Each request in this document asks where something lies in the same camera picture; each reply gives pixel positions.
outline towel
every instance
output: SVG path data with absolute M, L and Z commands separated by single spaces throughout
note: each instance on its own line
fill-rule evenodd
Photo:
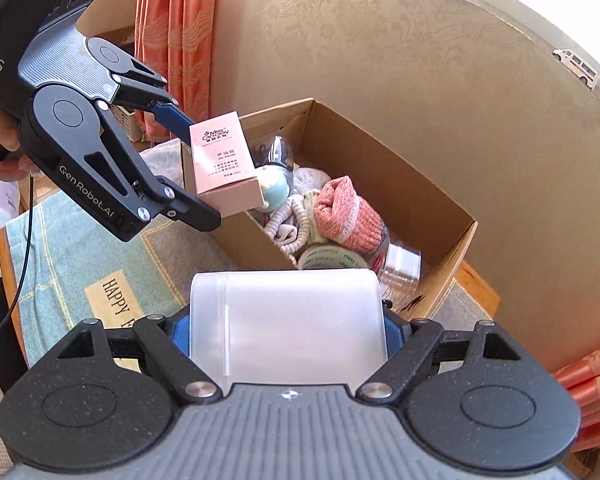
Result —
M 180 141 L 141 153 L 154 172 L 182 185 Z M 189 303 L 197 272 L 235 270 L 214 242 L 158 216 L 130 242 L 119 241 L 62 192 L 33 209 L 29 267 L 20 295 L 29 366 L 78 322 L 133 325 L 147 314 L 171 316 Z M 28 213 L 7 224 L 16 277 L 22 272 Z

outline printed label on towel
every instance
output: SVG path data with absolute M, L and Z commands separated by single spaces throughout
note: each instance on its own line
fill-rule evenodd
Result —
M 93 317 L 101 319 L 105 328 L 129 328 L 136 319 L 144 317 L 122 270 L 89 285 L 84 293 L 93 310 Z

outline curtain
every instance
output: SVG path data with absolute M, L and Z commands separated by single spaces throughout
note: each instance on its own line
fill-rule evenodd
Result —
M 580 405 L 582 422 L 572 451 L 600 446 L 600 349 L 555 374 Z
M 208 119 L 211 31 L 216 0 L 138 0 L 136 57 L 165 76 L 168 91 L 195 121 Z M 139 119 L 152 140 L 169 137 L 152 114 Z

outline pink box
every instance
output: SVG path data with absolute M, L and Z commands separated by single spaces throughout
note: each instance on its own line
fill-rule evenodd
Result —
M 190 127 L 196 194 L 231 216 L 264 204 L 236 112 Z

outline cardboard box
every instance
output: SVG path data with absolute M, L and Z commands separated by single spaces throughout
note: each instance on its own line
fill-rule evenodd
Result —
M 426 274 L 422 299 L 405 319 L 432 317 L 474 236 L 477 222 L 435 184 L 371 135 L 327 106 L 305 99 L 240 118 L 248 143 L 273 132 L 290 141 L 296 162 L 348 174 L 364 197 L 407 246 L 420 250 Z M 192 189 L 190 149 L 183 144 L 185 187 Z M 222 219 L 212 236 L 243 269 L 294 269 L 248 213 Z

